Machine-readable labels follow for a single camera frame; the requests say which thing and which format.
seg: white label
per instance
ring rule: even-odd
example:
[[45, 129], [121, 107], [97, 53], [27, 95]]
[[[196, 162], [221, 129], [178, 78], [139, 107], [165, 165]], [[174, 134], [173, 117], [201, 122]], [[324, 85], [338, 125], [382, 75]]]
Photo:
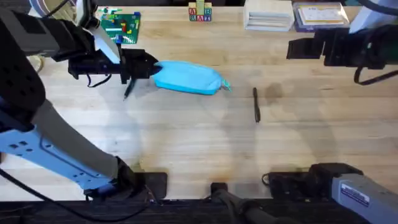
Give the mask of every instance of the white label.
[[360, 191], [358, 191], [350, 186], [342, 184], [341, 185], [341, 193], [346, 195], [347, 197], [357, 201], [361, 205], [364, 205], [365, 207], [369, 206], [370, 198], [367, 195], [362, 194]]

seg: wooden table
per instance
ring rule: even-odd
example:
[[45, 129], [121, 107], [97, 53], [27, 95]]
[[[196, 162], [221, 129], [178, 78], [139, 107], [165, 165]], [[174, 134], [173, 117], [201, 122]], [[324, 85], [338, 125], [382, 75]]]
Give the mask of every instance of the wooden table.
[[[142, 80], [123, 101], [117, 75], [87, 88], [85, 77], [67, 73], [66, 62], [47, 60], [40, 73], [47, 98], [82, 135], [134, 170], [168, 172], [167, 198], [205, 197], [217, 181], [242, 197], [267, 197], [262, 174], [317, 162], [351, 164], [398, 193], [398, 78], [359, 86], [353, 68], [286, 60], [288, 41], [312, 34], [244, 30], [241, 10], [215, 7], [214, 21], [201, 23], [188, 21], [186, 7], [123, 9], [143, 15], [138, 43], [127, 47], [213, 67], [231, 82], [231, 93], [192, 95]], [[352, 20], [358, 9], [347, 11]], [[6, 155], [0, 166], [51, 198], [83, 199], [73, 182], [21, 158]], [[37, 199], [0, 180], [0, 200]]]

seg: blue pouch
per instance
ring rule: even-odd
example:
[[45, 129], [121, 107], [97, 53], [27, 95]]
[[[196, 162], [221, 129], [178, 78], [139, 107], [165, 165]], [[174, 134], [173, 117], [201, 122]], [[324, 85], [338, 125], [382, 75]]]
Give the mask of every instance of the blue pouch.
[[231, 91], [229, 83], [212, 68], [181, 61], [162, 61], [155, 65], [162, 67], [152, 76], [159, 88], [204, 95], [214, 95], [222, 86]]

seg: white box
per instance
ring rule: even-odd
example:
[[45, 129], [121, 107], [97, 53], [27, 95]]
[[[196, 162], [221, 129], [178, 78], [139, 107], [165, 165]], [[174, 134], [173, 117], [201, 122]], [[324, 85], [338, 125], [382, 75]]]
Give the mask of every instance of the white box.
[[243, 26], [249, 30], [289, 31], [294, 23], [291, 1], [246, 0]]

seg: black pen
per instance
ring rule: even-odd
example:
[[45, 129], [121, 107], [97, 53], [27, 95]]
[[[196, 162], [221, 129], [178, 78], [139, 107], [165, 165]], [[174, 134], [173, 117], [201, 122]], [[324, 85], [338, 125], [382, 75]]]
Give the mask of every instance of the black pen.
[[261, 119], [261, 114], [260, 114], [260, 107], [259, 107], [259, 102], [258, 102], [258, 96], [257, 96], [257, 88], [253, 88], [253, 97], [254, 97], [254, 119], [256, 120], [256, 123], [260, 122]]
[[131, 90], [134, 88], [134, 85], [136, 84], [136, 79], [135, 78], [131, 78], [129, 85], [126, 88], [126, 91], [124, 92], [124, 99], [127, 99], [127, 97], [129, 97]]

